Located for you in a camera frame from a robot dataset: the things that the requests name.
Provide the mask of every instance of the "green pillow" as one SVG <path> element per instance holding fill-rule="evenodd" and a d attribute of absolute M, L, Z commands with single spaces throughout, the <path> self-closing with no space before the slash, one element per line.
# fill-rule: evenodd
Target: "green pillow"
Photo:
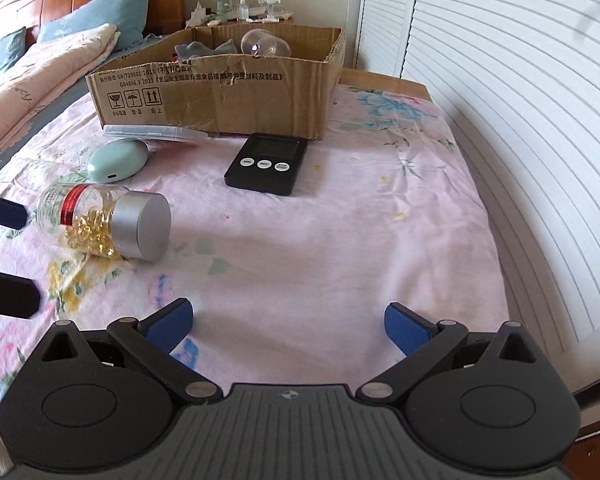
<path fill-rule="evenodd" d="M 39 42 L 51 41 L 105 23 L 116 25 L 120 38 L 114 52 L 142 43 L 149 0 L 91 0 L 74 12 L 40 27 Z"/>
<path fill-rule="evenodd" d="M 6 72 L 24 56 L 24 37 L 27 29 L 22 27 L 0 40 L 0 74 Z"/>

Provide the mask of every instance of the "pink bedspread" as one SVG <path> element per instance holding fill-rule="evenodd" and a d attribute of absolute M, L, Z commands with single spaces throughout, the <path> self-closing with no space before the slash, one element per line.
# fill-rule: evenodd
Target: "pink bedspread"
<path fill-rule="evenodd" d="M 196 325 L 174 355 L 226 392 L 234 381 L 357 388 L 402 358 L 382 325 L 391 301 L 497 329 L 507 309 L 487 213 L 438 109 L 342 86 L 334 100 L 290 197 L 225 186 L 242 139 L 151 145 L 126 185 L 171 203 L 157 263 L 55 248 L 35 225 L 0 227 L 0 271 L 37 280 L 44 296 L 31 320 L 0 316 L 0 398 L 55 319 L 99 329 L 181 296 Z M 2 169 L 0 196 L 33 211 L 57 178 L 83 182 L 109 140 L 85 96 Z"/>

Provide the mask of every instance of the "white louvered closet door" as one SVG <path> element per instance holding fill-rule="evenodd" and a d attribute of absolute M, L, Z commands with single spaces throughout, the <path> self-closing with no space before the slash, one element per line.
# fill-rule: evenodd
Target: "white louvered closet door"
<path fill-rule="evenodd" d="M 597 382 L 600 0 L 416 0 L 402 77 L 464 151 L 512 315 L 572 391 Z"/>
<path fill-rule="evenodd" d="M 400 76 L 409 7 L 409 0 L 362 0 L 355 68 Z"/>

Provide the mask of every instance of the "mint green case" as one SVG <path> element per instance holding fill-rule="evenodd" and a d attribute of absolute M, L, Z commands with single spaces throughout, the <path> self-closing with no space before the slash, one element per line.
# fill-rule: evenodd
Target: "mint green case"
<path fill-rule="evenodd" d="M 116 182 L 129 178 L 146 164 L 148 154 L 149 149 L 142 140 L 114 140 L 91 155 L 87 165 L 89 179 Z"/>

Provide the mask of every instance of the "cardboard box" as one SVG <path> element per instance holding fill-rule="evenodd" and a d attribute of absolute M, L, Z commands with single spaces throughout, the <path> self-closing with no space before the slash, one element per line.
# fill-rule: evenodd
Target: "cardboard box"
<path fill-rule="evenodd" d="M 252 28 L 283 38 L 293 58 L 225 54 L 170 62 L 174 46 L 215 48 Z M 322 139 L 340 78 L 345 31 L 287 23 L 181 30 L 87 76 L 100 123 L 166 124 L 210 134 Z"/>

